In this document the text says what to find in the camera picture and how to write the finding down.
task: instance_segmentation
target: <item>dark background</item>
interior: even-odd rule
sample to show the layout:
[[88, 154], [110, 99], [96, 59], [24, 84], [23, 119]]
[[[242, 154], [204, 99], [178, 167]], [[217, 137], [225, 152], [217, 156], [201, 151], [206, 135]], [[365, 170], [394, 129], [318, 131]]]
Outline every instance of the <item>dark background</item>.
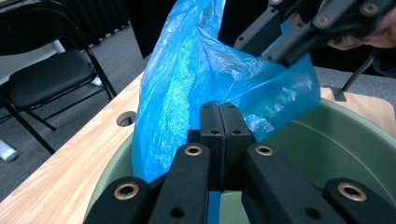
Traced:
[[[137, 43], [145, 58], [153, 51], [169, 11], [176, 0], [123, 0], [134, 28]], [[305, 4], [301, 13], [306, 21], [312, 17], [319, 4]], [[267, 8], [267, 0], [227, 0], [224, 8], [219, 41], [233, 46], [235, 39], [242, 34]], [[314, 66], [354, 72], [368, 58], [372, 47], [362, 46], [341, 51], [328, 46], [311, 50]], [[365, 72], [378, 75], [369, 68]]]

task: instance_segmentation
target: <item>folding chair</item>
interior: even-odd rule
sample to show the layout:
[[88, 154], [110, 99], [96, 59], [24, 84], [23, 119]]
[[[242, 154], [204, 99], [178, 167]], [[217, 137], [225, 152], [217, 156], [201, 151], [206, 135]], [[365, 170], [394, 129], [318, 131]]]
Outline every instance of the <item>folding chair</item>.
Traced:
[[[55, 151], [19, 114], [24, 111], [47, 127], [55, 128], [46, 119], [65, 111], [105, 90], [111, 100], [117, 94], [105, 72], [92, 54], [74, 14], [53, 1], [24, 1], [0, 10], [0, 56], [20, 54], [41, 48], [57, 39], [67, 39], [77, 48], [55, 54], [39, 63], [22, 68], [9, 77], [9, 94], [1, 95], [0, 105], [16, 118], [51, 154]], [[44, 119], [32, 110], [46, 105], [67, 93], [91, 83], [96, 77], [103, 88]]]

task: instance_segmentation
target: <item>wooden table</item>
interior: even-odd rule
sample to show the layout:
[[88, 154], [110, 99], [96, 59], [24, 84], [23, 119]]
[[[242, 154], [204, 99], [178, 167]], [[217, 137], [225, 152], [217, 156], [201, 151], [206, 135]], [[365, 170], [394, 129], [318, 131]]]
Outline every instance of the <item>wooden table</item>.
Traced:
[[[136, 111], [141, 77], [0, 203], [0, 223], [82, 223], [101, 173], [134, 131], [134, 125], [120, 127], [116, 120], [126, 111]], [[332, 99], [327, 90], [322, 90], [322, 95]], [[389, 103], [352, 93], [346, 98], [346, 107], [373, 119], [378, 126], [385, 124], [396, 134]], [[375, 114], [367, 113], [371, 108], [376, 108]]]

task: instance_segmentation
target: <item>green plastic tub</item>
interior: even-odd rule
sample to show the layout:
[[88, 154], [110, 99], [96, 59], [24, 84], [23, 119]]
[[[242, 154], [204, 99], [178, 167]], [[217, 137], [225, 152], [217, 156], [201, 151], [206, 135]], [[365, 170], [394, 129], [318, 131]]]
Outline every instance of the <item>green plastic tub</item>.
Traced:
[[[396, 139], [361, 116], [333, 102], [294, 120], [267, 139], [318, 187], [327, 180], [357, 180], [396, 208]], [[132, 173], [132, 136], [125, 141], [103, 172], [89, 209], [105, 187]], [[240, 192], [221, 196], [220, 223], [246, 223]]]

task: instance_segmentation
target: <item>plastic bag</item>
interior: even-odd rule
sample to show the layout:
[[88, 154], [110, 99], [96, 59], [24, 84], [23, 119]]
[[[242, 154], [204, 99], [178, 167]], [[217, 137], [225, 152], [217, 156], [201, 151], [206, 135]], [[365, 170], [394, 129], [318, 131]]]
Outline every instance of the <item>plastic bag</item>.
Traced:
[[305, 55], [291, 68], [217, 40], [225, 0], [179, 0], [141, 83], [133, 140], [134, 176], [150, 182], [170, 168], [187, 130], [199, 129], [209, 101], [239, 107], [258, 141], [319, 103], [319, 84]]

